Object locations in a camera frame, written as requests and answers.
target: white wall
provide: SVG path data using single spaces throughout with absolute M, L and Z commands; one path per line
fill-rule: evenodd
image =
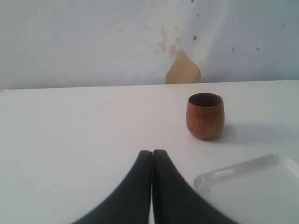
M 298 79 L 298 40 L 298 0 L 2 0 L 0 89 L 163 84 L 172 44 L 201 82 Z

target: cup rim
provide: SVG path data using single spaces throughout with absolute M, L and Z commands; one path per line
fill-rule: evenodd
M 192 103 L 192 102 L 190 101 L 190 99 L 191 99 L 192 97 L 195 97 L 195 96 L 198 96 L 198 95 L 203 95 L 203 94 L 207 94 L 207 95 L 215 96 L 215 97 L 217 97 L 217 98 L 220 100 L 220 102 L 217 103 L 217 104 L 214 105 L 214 106 L 198 106 L 198 105 L 196 105 L 196 104 L 194 104 L 194 103 Z M 211 92 L 200 92 L 200 93 L 195 93 L 195 94 L 191 95 L 191 96 L 188 98 L 188 103 L 190 103 L 191 105 L 193 105 L 193 106 L 195 106 L 195 107 L 200 107 L 200 108 L 213 108 L 213 107 L 218 107 L 219 105 L 221 105 L 221 104 L 223 103 L 223 98 L 222 98 L 221 96 L 215 94 L 215 93 L 211 93 Z

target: brown wooden cup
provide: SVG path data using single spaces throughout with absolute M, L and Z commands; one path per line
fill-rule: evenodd
M 197 93 L 189 97 L 186 123 L 195 137 L 208 140 L 216 138 L 224 127 L 222 97 L 213 93 Z

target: white tabletop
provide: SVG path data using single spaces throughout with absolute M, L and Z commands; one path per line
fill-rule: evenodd
M 214 141 L 185 125 L 198 92 L 224 99 Z M 192 187 L 199 174 L 267 154 L 299 162 L 298 96 L 293 80 L 2 91 L 0 223 L 75 221 L 117 187 L 140 150 L 167 150 Z

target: clear plastic tray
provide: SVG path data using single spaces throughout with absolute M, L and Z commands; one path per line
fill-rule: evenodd
M 268 155 L 199 175 L 195 191 L 241 224 L 299 223 L 299 165 Z

